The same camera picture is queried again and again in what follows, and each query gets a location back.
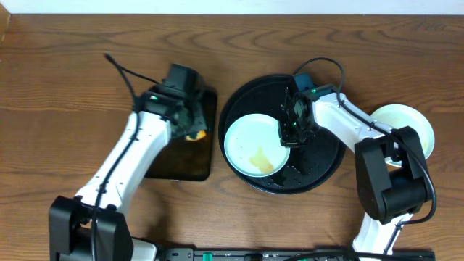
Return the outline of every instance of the white plate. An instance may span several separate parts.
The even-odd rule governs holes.
[[[432,154],[435,145],[435,135],[430,122],[418,110],[402,104],[390,104],[378,108],[371,117],[394,128],[410,126],[417,131],[422,144],[422,150],[427,159]],[[395,167],[401,167],[401,162],[386,161]]]
[[[281,146],[278,121],[262,114],[245,115],[232,123],[224,151],[236,170],[255,178],[278,172],[290,156],[290,148]]]

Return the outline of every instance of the round black plate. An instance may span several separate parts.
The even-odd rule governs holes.
[[[229,167],[249,185],[274,194],[297,194],[309,191],[329,178],[340,165],[346,146],[328,130],[319,130],[303,147],[291,149],[286,165],[265,178],[253,178],[235,170],[224,152],[224,138],[240,117],[262,113],[277,120],[285,117],[283,104],[290,75],[268,75],[242,86],[224,106],[219,119],[220,150]]]

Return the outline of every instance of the white wall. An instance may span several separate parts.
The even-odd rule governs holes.
[[[464,15],[464,0],[0,0],[12,14]]]

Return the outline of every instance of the yellow liquid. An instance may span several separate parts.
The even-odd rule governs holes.
[[[258,148],[258,152],[253,157],[249,158],[249,162],[260,169],[263,174],[271,173],[274,170],[274,166],[267,159],[262,147]]]

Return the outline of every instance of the wood grain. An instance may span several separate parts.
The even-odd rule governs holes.
[[[7,29],[8,29],[10,17],[11,15],[9,14],[9,12],[0,3],[0,48],[1,48],[1,42],[3,41],[5,37],[5,33],[7,32]]]
[[[73,196],[119,138],[131,108],[109,50],[161,79],[171,62],[217,89],[218,111],[247,81],[326,56],[347,71],[361,109],[408,104],[436,135],[428,160],[439,207],[397,247],[464,259],[464,18],[417,16],[15,15],[0,50],[0,259],[47,260],[50,204]],[[339,72],[307,68],[321,83]],[[149,84],[133,79],[138,92]],[[354,156],[322,186],[277,196],[238,179],[215,143],[204,182],[145,180],[128,217],[134,236],[197,247],[348,245],[363,218]],[[428,211],[427,204],[421,214]]]

